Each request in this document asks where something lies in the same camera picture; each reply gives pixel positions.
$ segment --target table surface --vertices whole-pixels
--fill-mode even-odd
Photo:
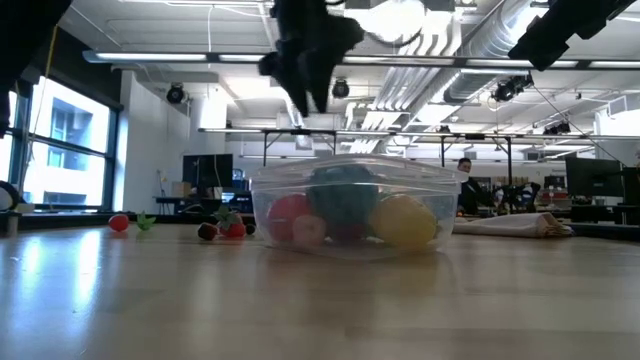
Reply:
[[[637,359],[640,248],[456,236],[348,262],[197,226],[0,239],[0,359]]]

